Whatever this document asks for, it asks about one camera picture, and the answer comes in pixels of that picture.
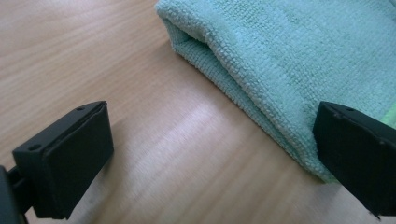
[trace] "wood grain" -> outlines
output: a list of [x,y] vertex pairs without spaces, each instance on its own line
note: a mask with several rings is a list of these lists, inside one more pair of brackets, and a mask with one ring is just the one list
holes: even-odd
[[30,210],[31,223],[378,223],[176,56],[154,4],[2,2],[0,163],[10,169],[15,147],[98,100],[115,143],[69,220]]

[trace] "mounting hole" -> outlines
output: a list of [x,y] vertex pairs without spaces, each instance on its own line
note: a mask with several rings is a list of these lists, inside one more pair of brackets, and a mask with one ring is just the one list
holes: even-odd
[[41,148],[41,145],[35,144],[35,145],[32,145],[31,147],[29,147],[28,150],[29,151],[35,151],[35,150],[37,150],[39,148]]

